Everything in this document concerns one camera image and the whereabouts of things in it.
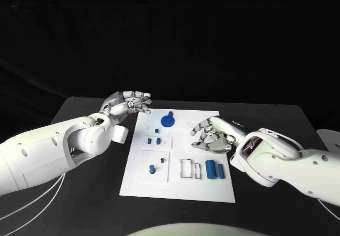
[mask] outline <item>blue cylinder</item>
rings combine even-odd
[[[207,161],[207,169],[208,169],[208,179],[217,179],[218,175],[217,175],[217,167],[214,160]]]
[[[219,172],[219,178],[225,178],[225,172],[224,172],[222,164],[218,164],[218,172]]]
[[[169,112],[169,115],[162,118],[162,125],[165,127],[172,127],[175,124],[173,112]]]
[[[152,174],[156,173],[155,165],[150,165],[150,173],[152,173]]]

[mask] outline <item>white board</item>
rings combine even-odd
[[[152,114],[139,114],[120,195],[235,203],[227,154],[214,154],[192,147],[192,143],[201,136],[201,133],[191,136],[194,127],[207,118],[218,116],[219,112],[150,110]],[[162,126],[162,117],[169,114],[169,111],[173,111],[175,125],[166,128]],[[160,137],[162,145],[149,145],[150,137],[153,142]],[[168,163],[160,163],[166,153]],[[181,159],[192,160],[192,178],[181,177]],[[207,160],[214,160],[217,166],[224,165],[225,179],[221,179],[219,175],[217,179],[208,179]],[[201,164],[201,179],[195,179],[195,163]],[[155,174],[150,174],[150,165],[156,167]]]

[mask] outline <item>table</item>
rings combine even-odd
[[[101,98],[68,98],[52,123],[98,112],[103,101]],[[155,101],[150,107],[219,111],[225,119],[238,121],[250,131],[266,127],[296,139],[304,148],[326,150],[299,106]],[[183,222],[230,225],[270,236],[340,234],[340,222],[316,199],[283,181],[273,188],[261,186],[232,166],[235,204],[120,196],[136,121],[134,114],[122,124],[130,129],[126,144],[113,142],[106,153],[67,174],[49,208],[13,235],[123,236],[153,226]],[[52,184],[54,181],[2,196],[0,215],[35,199]],[[0,222],[2,235],[31,220],[54,193]]]

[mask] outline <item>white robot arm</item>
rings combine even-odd
[[[126,142],[119,126],[130,113],[150,110],[150,94],[117,92],[98,113],[28,131],[0,144],[0,195],[31,188],[67,173],[109,148]]]
[[[279,180],[289,182],[307,196],[340,206],[340,156],[328,151],[303,149],[284,135],[268,129],[250,133],[243,126],[211,117],[192,131],[204,129],[199,142],[192,146],[214,153],[227,153],[237,146],[231,164],[264,186]],[[214,142],[205,143],[211,135]],[[280,136],[290,140],[297,148]]]

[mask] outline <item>robotic hand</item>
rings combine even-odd
[[[268,129],[247,134],[241,127],[237,122],[211,117],[192,130],[195,135],[204,129],[199,142],[192,146],[212,153],[228,153],[235,145],[231,164],[261,185],[273,187],[284,180],[303,194],[340,206],[340,156],[303,149],[293,139]],[[212,143],[205,143],[208,135]]]
[[[109,148],[126,142],[119,124],[130,113],[152,113],[152,94],[114,93],[100,112],[28,131],[0,144],[0,195],[31,188],[67,173]]]

